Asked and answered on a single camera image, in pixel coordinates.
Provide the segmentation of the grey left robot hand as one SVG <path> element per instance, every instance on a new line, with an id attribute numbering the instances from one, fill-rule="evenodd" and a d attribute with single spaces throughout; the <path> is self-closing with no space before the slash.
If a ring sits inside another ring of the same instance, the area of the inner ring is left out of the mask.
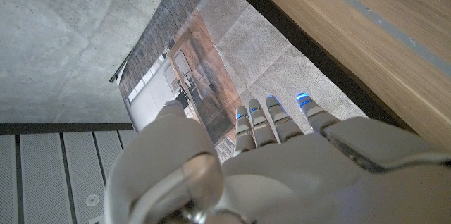
<path id="1" fill-rule="evenodd" d="M 168 101 L 115 160 L 107 223 L 449 223 L 450 153 L 297 96 L 303 133 L 274 96 L 236 110 L 233 156 Z"/>

